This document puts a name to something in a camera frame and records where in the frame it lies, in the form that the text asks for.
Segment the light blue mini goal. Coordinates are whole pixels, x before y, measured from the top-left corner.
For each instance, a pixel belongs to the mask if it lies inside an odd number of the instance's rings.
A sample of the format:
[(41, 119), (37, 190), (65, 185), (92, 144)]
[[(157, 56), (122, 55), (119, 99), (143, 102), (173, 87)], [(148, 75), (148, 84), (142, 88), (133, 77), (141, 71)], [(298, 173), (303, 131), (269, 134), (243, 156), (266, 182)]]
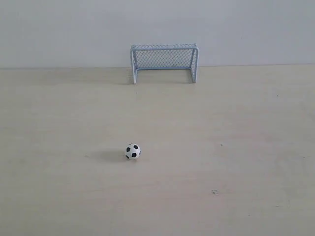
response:
[(141, 70), (189, 70), (197, 81), (199, 48), (192, 44), (132, 45), (130, 65), (133, 83)]

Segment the small black white soccer ball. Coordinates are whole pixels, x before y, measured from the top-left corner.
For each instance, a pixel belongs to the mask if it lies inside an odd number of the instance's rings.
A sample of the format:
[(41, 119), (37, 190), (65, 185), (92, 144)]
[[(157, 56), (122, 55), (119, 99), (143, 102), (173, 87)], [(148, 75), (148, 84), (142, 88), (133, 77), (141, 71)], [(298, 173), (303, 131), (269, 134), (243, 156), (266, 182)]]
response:
[(128, 160), (135, 160), (139, 158), (141, 155), (141, 148), (138, 144), (128, 144), (127, 147), (125, 148), (125, 157)]

